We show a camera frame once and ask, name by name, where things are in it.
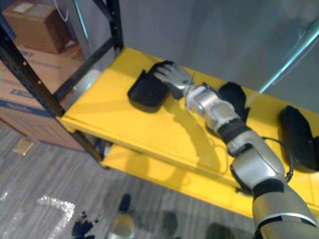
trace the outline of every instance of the label on box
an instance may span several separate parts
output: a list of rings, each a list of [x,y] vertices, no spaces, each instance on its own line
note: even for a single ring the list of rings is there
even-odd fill
[[[24,3],[21,3],[20,5],[16,6],[13,9],[13,11],[17,11],[17,12],[23,13],[23,12],[27,11],[32,6],[33,6],[33,4],[28,3],[28,2],[24,2]]]
[[[52,10],[52,6],[37,4],[28,12],[28,16],[46,17]]]
[[[29,113],[32,115],[38,115],[38,116],[52,118],[52,115],[50,115],[47,111],[33,108],[33,107],[29,107],[29,106],[20,105],[20,104],[9,102],[9,101],[0,100],[0,107],[9,108],[9,109],[13,109],[15,111]]]

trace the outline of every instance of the cable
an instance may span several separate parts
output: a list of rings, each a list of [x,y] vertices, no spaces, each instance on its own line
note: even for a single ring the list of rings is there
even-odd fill
[[[293,153],[292,153],[291,149],[284,142],[282,142],[280,140],[277,140],[275,138],[270,138],[270,137],[262,137],[262,138],[263,139],[269,139],[269,140],[272,140],[272,141],[275,141],[275,142],[279,143],[287,151],[288,158],[289,158],[289,161],[290,161],[290,166],[289,166],[289,171],[286,174],[286,181],[287,181],[287,183],[289,183],[289,181],[293,177],[294,168],[295,168],[294,157],[293,157]]]
[[[56,3],[56,0],[53,0],[53,1],[54,1],[54,5],[55,5],[56,9],[58,10],[58,13],[59,13],[60,17],[62,18],[62,20],[64,22],[67,22],[68,18],[69,18],[69,10],[66,11],[66,16],[64,17],[63,14],[60,11],[60,8],[59,8],[58,4]]]

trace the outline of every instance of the black metal frame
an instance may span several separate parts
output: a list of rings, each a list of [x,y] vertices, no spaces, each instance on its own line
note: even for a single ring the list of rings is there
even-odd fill
[[[120,6],[118,0],[93,0],[110,22],[111,37],[96,52],[94,52],[80,68],[52,95],[26,59],[11,41],[6,31],[0,30],[0,58],[9,70],[17,77],[21,84],[39,101],[39,103],[53,116],[62,117],[65,110],[60,101],[72,90],[82,77],[99,61],[112,47],[114,51],[121,51],[124,47]],[[103,160],[103,152],[91,144],[85,135],[76,130],[70,133],[72,137],[96,160]]]

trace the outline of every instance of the yellow shelf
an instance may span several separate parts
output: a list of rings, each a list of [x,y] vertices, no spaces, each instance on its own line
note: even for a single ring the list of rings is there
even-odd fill
[[[113,145],[101,165],[116,168],[210,204],[252,217],[253,199],[251,197],[237,193],[232,186],[145,154]],[[319,217],[319,207],[308,206]]]
[[[233,158],[227,155],[224,143],[206,131],[201,119],[195,119],[185,110],[183,100],[176,102],[168,97],[161,109],[154,114],[139,111],[129,103],[129,88],[143,69],[148,70],[158,61],[160,59],[126,48],[66,112],[61,122],[70,131],[78,129],[144,153],[148,156],[143,157],[152,159],[149,160],[151,162],[156,160],[156,163],[165,163],[209,180],[214,179],[214,182],[223,183],[225,187],[238,186],[229,170]],[[217,89],[225,84],[214,77],[190,69],[187,71],[195,75],[197,84],[206,82]],[[247,96],[255,93],[249,89],[244,89],[244,92]],[[270,96],[257,96],[251,104],[247,125],[262,136],[278,138],[277,116],[286,105],[287,103]],[[314,135],[318,135],[319,116],[298,109],[308,119]],[[278,144],[271,141],[267,143],[283,158]],[[311,178],[309,174],[295,172],[290,186],[309,205],[319,207],[319,200],[315,199],[319,187],[318,177]]]

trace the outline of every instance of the metal pole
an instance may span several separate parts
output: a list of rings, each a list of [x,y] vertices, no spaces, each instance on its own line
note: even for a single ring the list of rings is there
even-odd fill
[[[288,60],[276,71],[259,90],[264,93],[270,86],[281,81],[310,52],[319,40],[319,17],[304,31],[300,40],[292,48]]]
[[[84,57],[88,59],[91,55],[91,50],[89,47],[88,33],[82,18],[78,2],[77,0],[67,0],[65,1],[65,4],[67,6],[67,9],[69,10],[69,19],[75,31],[76,38],[80,43]]]

